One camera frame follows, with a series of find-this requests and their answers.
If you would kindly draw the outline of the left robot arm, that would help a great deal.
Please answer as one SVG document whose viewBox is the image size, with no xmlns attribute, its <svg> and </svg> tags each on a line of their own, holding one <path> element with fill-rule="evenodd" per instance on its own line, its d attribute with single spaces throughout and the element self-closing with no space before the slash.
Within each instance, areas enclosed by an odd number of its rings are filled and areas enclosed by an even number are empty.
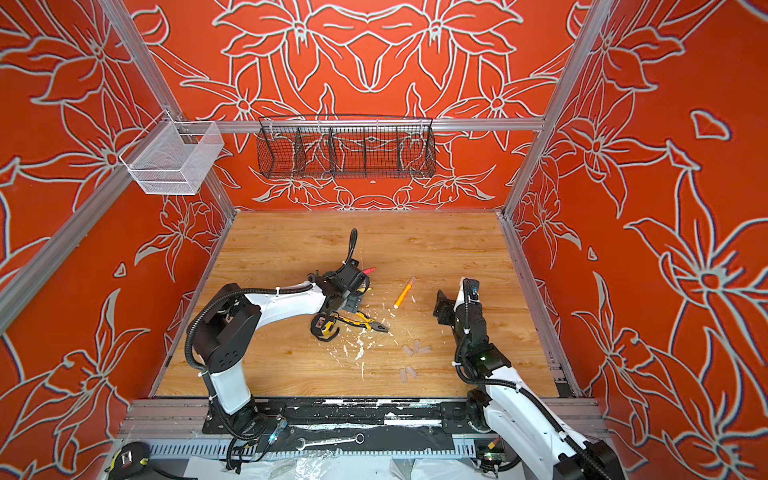
<svg viewBox="0 0 768 480">
<path fill-rule="evenodd" d="M 254 441 L 267 417 L 260 413 L 245 379 L 243 359 L 258 328 L 310 315 L 310 333 L 321 342 L 336 338 L 341 310 L 351 310 L 370 287 L 370 279 L 353 258 L 358 231 L 350 232 L 347 257 L 323 275 L 315 272 L 301 284 L 285 288 L 222 287 L 187 328 L 184 354 L 202 377 L 213 417 L 234 439 Z"/>
</svg>

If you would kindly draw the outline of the orange marker pen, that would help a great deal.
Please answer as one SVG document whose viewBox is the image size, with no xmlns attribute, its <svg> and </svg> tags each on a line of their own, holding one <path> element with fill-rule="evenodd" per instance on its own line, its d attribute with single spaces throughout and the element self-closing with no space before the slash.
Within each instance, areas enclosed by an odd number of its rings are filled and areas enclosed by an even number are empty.
<svg viewBox="0 0 768 480">
<path fill-rule="evenodd" d="M 415 282 L 415 278 L 414 277 L 411 277 L 407 281 L 407 283 L 403 287 L 402 291 L 400 292 L 399 296 L 397 297 L 397 299 L 394 302 L 393 307 L 395 309 L 399 309 L 401 307 L 401 305 L 404 303 L 404 301 L 406 300 L 406 298 L 408 297 L 408 295 L 410 294 L 410 292 L 411 292 L 411 290 L 413 288 L 414 282 Z"/>
</svg>

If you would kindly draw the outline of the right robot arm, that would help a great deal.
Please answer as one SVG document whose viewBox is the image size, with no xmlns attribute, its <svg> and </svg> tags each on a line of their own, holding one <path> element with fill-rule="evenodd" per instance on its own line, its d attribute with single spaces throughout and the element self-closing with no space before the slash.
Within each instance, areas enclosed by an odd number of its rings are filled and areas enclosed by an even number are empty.
<svg viewBox="0 0 768 480">
<path fill-rule="evenodd" d="M 562 420 L 489 340 L 479 286 L 464 277 L 455 299 L 438 291 L 433 312 L 440 325 L 451 328 L 459 379 L 474 387 L 468 394 L 471 425 L 497 434 L 514 453 L 505 463 L 482 455 L 477 468 L 496 473 L 522 465 L 532 479 L 624 479 L 615 451 Z"/>
</svg>

